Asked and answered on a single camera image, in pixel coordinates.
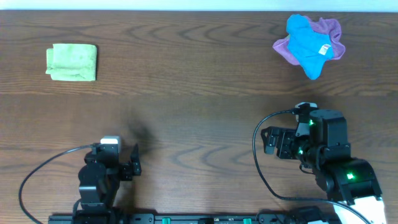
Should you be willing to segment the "green cloth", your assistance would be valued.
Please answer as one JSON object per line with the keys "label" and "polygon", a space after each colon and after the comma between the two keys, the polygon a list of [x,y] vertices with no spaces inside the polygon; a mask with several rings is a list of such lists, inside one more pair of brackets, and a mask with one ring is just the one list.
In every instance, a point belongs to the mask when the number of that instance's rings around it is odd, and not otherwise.
{"label": "green cloth", "polygon": [[93,82],[96,80],[97,47],[91,44],[53,44],[46,50],[45,73],[52,80]]}

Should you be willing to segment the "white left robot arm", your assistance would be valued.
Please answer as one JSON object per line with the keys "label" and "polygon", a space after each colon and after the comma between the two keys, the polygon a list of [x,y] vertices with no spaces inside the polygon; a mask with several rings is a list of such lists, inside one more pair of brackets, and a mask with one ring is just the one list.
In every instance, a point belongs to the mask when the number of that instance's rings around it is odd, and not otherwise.
{"label": "white left robot arm", "polygon": [[129,223],[129,216],[113,206],[120,183],[140,176],[139,146],[133,146],[130,159],[119,161],[118,144],[95,143],[80,169],[80,200],[73,208],[73,223]]}

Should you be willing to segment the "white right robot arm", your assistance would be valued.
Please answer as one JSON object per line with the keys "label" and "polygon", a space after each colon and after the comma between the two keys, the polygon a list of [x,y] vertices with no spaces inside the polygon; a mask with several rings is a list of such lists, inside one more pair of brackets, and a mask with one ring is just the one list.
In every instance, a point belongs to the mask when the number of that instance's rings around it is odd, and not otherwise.
{"label": "white right robot arm", "polygon": [[368,161],[351,155],[345,117],[337,110],[294,108],[297,127],[255,127],[265,154],[298,160],[300,170],[314,175],[341,223],[385,223],[385,205],[375,171]]}

